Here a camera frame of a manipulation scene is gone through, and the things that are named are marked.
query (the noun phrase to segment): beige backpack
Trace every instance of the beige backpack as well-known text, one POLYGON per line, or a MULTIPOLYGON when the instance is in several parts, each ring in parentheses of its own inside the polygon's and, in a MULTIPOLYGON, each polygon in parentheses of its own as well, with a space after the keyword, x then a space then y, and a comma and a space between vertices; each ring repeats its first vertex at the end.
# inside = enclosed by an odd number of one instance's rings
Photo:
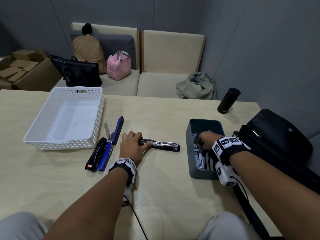
POLYGON ((79 61, 88 61, 99 64, 99 73, 107 72, 107 63, 99 40, 90 35, 76 37, 73 41, 74 56, 79 61))

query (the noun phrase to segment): gray plastic bin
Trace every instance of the gray plastic bin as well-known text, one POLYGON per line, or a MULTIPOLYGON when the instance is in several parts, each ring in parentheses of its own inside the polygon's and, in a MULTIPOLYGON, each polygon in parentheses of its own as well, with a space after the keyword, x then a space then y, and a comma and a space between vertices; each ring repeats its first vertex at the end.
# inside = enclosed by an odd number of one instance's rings
POLYGON ((218 180, 219 178, 216 171, 207 171, 197 169, 196 167, 192 135, 194 133, 200 135, 200 133, 204 131, 212 131, 224 136, 222 125, 217 120, 191 119, 189 121, 188 128, 186 129, 186 149, 188 153, 189 174, 190 177, 194 179, 218 180))

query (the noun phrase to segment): black handbag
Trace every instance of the black handbag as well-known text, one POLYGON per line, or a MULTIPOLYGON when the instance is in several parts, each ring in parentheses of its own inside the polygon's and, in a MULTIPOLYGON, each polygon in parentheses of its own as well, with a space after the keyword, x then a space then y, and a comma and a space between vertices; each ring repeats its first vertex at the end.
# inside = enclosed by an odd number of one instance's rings
MULTIPOLYGON (((320 194, 320 176, 306 167, 313 148, 310 141, 289 121, 262 109, 234 136, 247 144, 254 155, 265 160, 289 177, 320 194)), ((262 240, 270 239, 266 228, 250 206, 239 185, 234 193, 251 225, 262 240)))
POLYGON ((53 65, 63 76, 68 87, 100 87, 99 64, 68 60, 59 56, 50 55, 53 65))

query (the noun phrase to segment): white perforated basket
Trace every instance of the white perforated basket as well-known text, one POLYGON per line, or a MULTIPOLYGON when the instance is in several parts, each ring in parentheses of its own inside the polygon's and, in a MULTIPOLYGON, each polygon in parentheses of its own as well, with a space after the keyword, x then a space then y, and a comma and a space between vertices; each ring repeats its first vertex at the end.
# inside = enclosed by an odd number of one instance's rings
POLYGON ((100 87, 56 87, 51 91, 23 142, 41 150, 94 147, 103 105, 100 87))

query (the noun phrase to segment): hand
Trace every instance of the hand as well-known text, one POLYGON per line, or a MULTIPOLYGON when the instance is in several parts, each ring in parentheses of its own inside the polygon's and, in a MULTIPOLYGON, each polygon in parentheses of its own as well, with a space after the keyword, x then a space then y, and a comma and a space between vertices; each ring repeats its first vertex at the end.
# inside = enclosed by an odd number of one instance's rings
POLYGON ((144 152, 153 145, 152 141, 148 141, 146 144, 140 146, 138 141, 142 138, 141 132, 136 134, 130 131, 129 134, 123 134, 122 142, 120 143, 120 158, 129 157, 138 167, 142 161, 144 152))
POLYGON ((213 133, 210 130, 204 131, 199 135, 199 139, 204 142, 203 149, 205 150, 212 150, 212 146, 214 145, 214 143, 222 137, 222 135, 213 133))

